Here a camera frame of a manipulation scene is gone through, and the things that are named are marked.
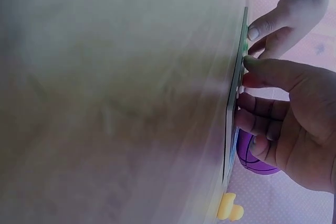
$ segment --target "yellow toy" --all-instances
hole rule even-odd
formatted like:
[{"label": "yellow toy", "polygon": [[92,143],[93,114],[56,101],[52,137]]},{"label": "yellow toy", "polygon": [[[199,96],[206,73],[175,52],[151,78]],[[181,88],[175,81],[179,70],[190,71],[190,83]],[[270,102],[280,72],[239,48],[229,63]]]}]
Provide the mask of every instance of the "yellow toy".
[{"label": "yellow toy", "polygon": [[243,217],[244,209],[242,206],[234,205],[235,199],[236,194],[223,194],[217,214],[219,220],[226,220],[229,218],[230,221],[235,221],[240,220]]}]

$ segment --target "hand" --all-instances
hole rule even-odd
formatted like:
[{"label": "hand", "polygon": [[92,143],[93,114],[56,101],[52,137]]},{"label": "hand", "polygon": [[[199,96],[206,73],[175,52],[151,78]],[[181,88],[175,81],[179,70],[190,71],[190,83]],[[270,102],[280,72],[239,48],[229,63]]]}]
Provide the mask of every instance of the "hand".
[{"label": "hand", "polygon": [[327,7],[326,0],[280,0],[274,10],[249,26],[248,38],[259,39],[249,55],[264,50],[260,59],[279,58],[314,28]]},{"label": "hand", "polygon": [[336,73],[276,59],[245,57],[244,65],[245,87],[281,88],[290,99],[238,98],[235,124],[257,136],[252,154],[305,188],[334,193]]}]

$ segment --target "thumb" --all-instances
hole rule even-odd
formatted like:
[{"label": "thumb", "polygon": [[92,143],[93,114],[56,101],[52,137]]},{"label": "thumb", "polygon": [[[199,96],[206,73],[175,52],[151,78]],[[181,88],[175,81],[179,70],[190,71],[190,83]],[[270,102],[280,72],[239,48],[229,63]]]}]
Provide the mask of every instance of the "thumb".
[{"label": "thumb", "polygon": [[282,8],[275,8],[268,14],[258,18],[248,27],[248,38],[255,41],[286,26],[287,14]]},{"label": "thumb", "polygon": [[290,92],[315,72],[315,67],[287,60],[244,58],[245,68],[261,83]]}]

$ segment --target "finger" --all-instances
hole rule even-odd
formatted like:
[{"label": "finger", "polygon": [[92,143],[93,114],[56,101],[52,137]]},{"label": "finger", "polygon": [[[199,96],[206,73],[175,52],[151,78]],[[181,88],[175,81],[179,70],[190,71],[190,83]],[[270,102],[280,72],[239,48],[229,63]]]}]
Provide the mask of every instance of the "finger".
[{"label": "finger", "polygon": [[248,50],[249,55],[255,55],[258,52],[265,50],[267,37],[262,38],[261,40],[255,42],[250,49]]},{"label": "finger", "polygon": [[248,38],[255,41],[287,26],[288,14],[282,8],[275,8],[255,20],[248,28]]},{"label": "finger", "polygon": [[316,67],[277,59],[255,59],[244,57],[245,68],[268,86],[290,92],[297,85],[307,80],[309,73],[315,73]]},{"label": "finger", "polygon": [[254,115],[278,121],[284,120],[290,106],[286,101],[258,98],[248,93],[240,94],[237,104]]},{"label": "finger", "polygon": [[277,141],[269,141],[264,136],[259,135],[254,139],[253,143],[250,145],[249,150],[251,151],[252,155],[260,161],[277,167],[277,146]]},{"label": "finger", "polygon": [[252,135],[264,135],[267,139],[276,141],[280,137],[282,121],[264,118],[240,109],[235,114],[235,125]]},{"label": "finger", "polygon": [[299,40],[300,37],[292,28],[283,27],[267,36],[265,50],[259,56],[259,59],[278,59]]},{"label": "finger", "polygon": [[271,87],[267,83],[258,79],[258,77],[253,73],[246,73],[243,76],[242,85],[245,88],[251,89],[261,89],[261,88],[269,88]]}]

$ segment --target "child's hand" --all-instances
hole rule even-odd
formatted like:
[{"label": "child's hand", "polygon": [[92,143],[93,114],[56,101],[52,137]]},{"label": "child's hand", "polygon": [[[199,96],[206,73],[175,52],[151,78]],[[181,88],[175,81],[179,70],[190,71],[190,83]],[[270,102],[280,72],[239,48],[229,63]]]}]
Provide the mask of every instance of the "child's hand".
[{"label": "child's hand", "polygon": [[239,96],[235,124],[257,136],[259,160],[311,190],[336,191],[336,73],[291,61],[246,57],[247,88],[276,87],[289,102]]},{"label": "child's hand", "polygon": [[299,42],[324,16],[329,0],[280,0],[278,6],[254,21],[248,30],[258,40],[250,55],[265,50],[260,58],[279,58]]}]

